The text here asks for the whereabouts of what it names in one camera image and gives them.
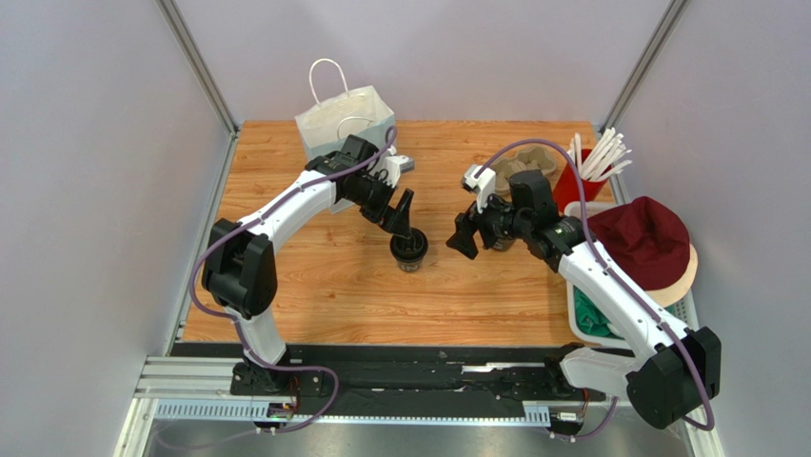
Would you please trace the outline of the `bottom pulp cup carrier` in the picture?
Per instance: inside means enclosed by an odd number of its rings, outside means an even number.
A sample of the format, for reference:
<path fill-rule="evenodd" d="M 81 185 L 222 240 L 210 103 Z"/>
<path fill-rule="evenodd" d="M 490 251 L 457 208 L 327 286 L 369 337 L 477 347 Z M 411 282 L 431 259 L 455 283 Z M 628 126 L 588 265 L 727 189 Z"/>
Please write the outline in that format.
<path fill-rule="evenodd" d="M 507 196 L 510 193 L 508 180 L 511 176 L 521 171 L 539 170 L 545 177 L 549 177 L 557 171 L 558 162 L 548 147 L 529 145 L 514 156 L 501 156 L 490 168 L 496 173 L 495 193 Z"/>

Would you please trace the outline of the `single black coffee cup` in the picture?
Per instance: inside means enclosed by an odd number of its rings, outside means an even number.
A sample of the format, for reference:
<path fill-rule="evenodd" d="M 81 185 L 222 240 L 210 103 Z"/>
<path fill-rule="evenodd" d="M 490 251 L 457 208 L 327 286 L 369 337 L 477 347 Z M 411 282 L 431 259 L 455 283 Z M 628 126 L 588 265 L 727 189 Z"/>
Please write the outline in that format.
<path fill-rule="evenodd" d="M 425 251 L 421 250 L 397 250 L 393 251 L 392 255 L 397 263 L 398 268 L 404 272 L 415 272 L 419 270 L 425 258 Z"/>

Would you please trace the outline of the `maroon bucket hat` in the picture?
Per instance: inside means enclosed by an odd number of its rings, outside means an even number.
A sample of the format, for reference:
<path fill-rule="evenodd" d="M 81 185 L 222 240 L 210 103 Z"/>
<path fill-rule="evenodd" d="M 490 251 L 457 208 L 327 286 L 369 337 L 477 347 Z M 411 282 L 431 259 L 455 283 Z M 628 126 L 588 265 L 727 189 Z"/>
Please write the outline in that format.
<path fill-rule="evenodd" d="M 682 219 L 643 196 L 587 219 L 612 260 L 659 306 L 679 302 L 691 289 L 698 252 Z"/>

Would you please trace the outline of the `green cloth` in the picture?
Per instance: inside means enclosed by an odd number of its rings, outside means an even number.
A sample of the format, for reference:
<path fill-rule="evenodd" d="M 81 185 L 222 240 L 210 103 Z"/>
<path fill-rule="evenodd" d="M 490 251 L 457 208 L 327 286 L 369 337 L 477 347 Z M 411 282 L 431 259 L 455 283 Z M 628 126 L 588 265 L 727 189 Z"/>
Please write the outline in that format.
<path fill-rule="evenodd" d="M 612 331 L 611 322 L 578 288 L 573 288 L 573 304 L 579 331 L 595 337 L 620 339 L 620 336 Z"/>

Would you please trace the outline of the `black coffee cup right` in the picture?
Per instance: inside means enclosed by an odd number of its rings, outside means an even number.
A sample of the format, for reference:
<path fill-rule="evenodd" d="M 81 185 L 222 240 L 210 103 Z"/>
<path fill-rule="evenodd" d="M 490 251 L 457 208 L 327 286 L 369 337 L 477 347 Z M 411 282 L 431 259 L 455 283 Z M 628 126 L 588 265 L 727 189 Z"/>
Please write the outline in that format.
<path fill-rule="evenodd" d="M 513 236 L 500 234 L 494 239 L 491 248 L 497 251 L 508 251 L 513 247 L 515 242 L 516 239 Z"/>

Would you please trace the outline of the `red cup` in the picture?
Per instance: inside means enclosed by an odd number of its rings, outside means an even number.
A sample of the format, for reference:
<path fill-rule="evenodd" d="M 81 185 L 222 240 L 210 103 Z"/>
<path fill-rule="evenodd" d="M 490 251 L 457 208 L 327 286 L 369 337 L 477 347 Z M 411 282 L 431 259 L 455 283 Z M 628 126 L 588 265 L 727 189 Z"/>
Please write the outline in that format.
<path fill-rule="evenodd" d="M 578 173 L 577 161 L 573 158 L 571 163 L 565 166 L 553 189 L 553 198 L 560 212 L 563 212 L 569 204 L 581 201 L 576 178 Z M 582 178 L 581 181 L 584 188 L 585 202 L 595 201 L 607 184 L 606 180 L 589 181 Z"/>

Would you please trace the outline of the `black plastic cup lid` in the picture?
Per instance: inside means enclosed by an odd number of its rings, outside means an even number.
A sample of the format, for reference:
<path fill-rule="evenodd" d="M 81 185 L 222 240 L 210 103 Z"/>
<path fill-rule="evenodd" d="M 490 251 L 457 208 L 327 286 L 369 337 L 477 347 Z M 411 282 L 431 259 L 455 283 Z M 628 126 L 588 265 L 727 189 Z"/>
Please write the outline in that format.
<path fill-rule="evenodd" d="M 391 253 L 397 250 L 421 250 L 425 251 L 426 254 L 428 250 L 428 241 L 425 234 L 421 230 L 412 228 L 412 238 L 410 240 L 402 240 L 392 237 L 389 242 L 389 249 Z"/>

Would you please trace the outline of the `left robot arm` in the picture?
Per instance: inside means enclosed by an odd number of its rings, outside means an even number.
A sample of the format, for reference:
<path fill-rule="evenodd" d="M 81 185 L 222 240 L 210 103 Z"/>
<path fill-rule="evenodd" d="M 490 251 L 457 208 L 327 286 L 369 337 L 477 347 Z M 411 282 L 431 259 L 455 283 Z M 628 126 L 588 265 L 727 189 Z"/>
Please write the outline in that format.
<path fill-rule="evenodd" d="M 397 204 L 391 202 L 402 175 L 414 167 L 412 158 L 396 150 L 395 138 L 395 129 L 390 129 L 378 147 L 349 135 L 338 149 L 310 159 L 272 201 L 237 221 L 222 218 L 210 229 L 208 246 L 192 277 L 219 309 L 202 303 L 196 285 L 188 290 L 194 306 L 229 320 L 237 331 L 244 356 L 232 371 L 233 394 L 290 394 L 297 374 L 325 373 L 324 368 L 290 365 L 287 343 L 272 311 L 279 288 L 277 254 L 315 216 L 334 213 L 347 203 L 391 235 L 390 250 L 397 262 L 421 262 L 427 240 L 410 224 L 414 193 L 405 189 Z"/>

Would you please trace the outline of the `white paper straws bundle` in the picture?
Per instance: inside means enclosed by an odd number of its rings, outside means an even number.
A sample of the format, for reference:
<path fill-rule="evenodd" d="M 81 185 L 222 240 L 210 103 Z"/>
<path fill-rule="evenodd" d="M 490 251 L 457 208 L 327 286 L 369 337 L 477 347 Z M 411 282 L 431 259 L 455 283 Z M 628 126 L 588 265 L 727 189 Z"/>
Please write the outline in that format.
<path fill-rule="evenodd" d="M 570 140 L 567 154 L 573 160 L 574 170 L 582 180 L 603 182 L 620 174 L 633 163 L 627 158 L 631 151 L 624 142 L 624 134 L 610 128 L 588 154 L 585 153 L 582 136 L 575 133 Z"/>

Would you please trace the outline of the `right aluminium frame post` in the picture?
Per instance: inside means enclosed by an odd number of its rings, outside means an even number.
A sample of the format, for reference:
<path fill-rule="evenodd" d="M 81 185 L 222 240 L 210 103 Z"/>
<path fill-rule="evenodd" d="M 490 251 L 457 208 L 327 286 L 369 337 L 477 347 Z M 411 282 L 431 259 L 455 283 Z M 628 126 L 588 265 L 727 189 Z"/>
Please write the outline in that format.
<path fill-rule="evenodd" d="M 616 128 L 619 125 L 690 4 L 690 0 L 672 0 L 668 2 L 667 8 L 645 44 L 622 89 L 597 129 L 598 133 L 603 134 L 609 128 Z"/>

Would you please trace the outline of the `white plastic basket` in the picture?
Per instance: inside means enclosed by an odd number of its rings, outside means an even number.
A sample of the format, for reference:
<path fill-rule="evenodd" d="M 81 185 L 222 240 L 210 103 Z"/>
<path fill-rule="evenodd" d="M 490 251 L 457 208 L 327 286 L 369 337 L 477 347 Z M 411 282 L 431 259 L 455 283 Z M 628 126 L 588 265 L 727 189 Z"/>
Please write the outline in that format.
<path fill-rule="evenodd" d="M 588 344 L 605 348 L 629 349 L 629 345 L 621 337 L 620 339 L 601 338 L 586 335 L 578 330 L 575 322 L 573 288 L 574 286 L 571 283 L 566 283 L 568 324 L 573 334 Z M 660 292 L 650 291 L 649 295 L 660 305 L 665 304 L 664 309 L 667 312 L 688 324 L 692 329 L 698 329 L 700 327 L 692 291 L 689 288 L 676 288 L 672 294 L 669 294 L 668 291 L 664 289 Z"/>

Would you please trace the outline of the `white paper bag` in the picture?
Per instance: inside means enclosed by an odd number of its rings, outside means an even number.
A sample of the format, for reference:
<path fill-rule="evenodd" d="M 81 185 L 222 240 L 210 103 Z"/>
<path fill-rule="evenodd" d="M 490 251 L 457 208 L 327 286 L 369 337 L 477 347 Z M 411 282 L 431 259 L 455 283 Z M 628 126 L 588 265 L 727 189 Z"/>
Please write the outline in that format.
<path fill-rule="evenodd" d="M 308 73 L 310 91 L 315 105 L 295 117 L 295 123 L 304 146 L 307 163 L 341 149 L 350 135 L 362 138 L 380 149 L 391 136 L 389 128 L 396 125 L 394 111 L 372 86 L 350 89 L 342 69 L 338 69 L 344 91 L 320 99 L 313 83 L 313 72 L 321 63 L 336 65 L 328 58 L 316 60 Z"/>

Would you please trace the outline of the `aluminium frame post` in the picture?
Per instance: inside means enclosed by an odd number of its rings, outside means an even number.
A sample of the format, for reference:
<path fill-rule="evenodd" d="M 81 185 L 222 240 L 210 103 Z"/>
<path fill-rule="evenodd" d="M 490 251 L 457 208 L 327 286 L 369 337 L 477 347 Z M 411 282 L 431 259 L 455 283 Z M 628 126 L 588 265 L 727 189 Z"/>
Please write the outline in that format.
<path fill-rule="evenodd" d="M 155 3 L 224 130 L 229 137 L 235 138 L 240 132 L 239 123 L 228 107 L 178 3 L 174 0 L 156 0 Z"/>
<path fill-rule="evenodd" d="M 609 128 L 616 128 L 619 125 L 690 4 L 690 0 L 672 0 L 668 2 L 667 8 L 645 44 L 622 89 L 597 129 L 598 133 L 603 134 Z"/>

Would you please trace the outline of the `left aluminium frame post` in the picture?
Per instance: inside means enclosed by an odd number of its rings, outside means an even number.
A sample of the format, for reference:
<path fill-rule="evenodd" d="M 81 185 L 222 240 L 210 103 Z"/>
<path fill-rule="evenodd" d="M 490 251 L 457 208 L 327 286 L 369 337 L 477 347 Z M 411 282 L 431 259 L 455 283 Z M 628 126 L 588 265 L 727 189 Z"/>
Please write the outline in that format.
<path fill-rule="evenodd" d="M 174 0 L 156 0 L 155 3 L 224 130 L 229 137 L 235 138 L 240 132 L 239 123 L 228 107 L 178 3 Z"/>

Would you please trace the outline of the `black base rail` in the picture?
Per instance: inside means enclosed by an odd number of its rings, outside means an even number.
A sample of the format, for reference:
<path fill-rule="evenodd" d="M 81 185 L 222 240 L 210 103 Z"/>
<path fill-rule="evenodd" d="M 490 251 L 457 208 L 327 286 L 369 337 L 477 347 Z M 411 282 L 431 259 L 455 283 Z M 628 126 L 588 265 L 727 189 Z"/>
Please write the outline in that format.
<path fill-rule="evenodd" d="M 465 347 L 292 344 L 281 363 L 292 373 L 260 368 L 237 343 L 179 343 L 172 357 L 227 360 L 227 392 L 281 394 L 298 412 L 321 407 L 329 415 L 426 419 L 512 418 L 523 404 L 562 405 L 581 411 L 604 400 L 595 390 L 571 387 L 551 365 L 552 347 Z"/>

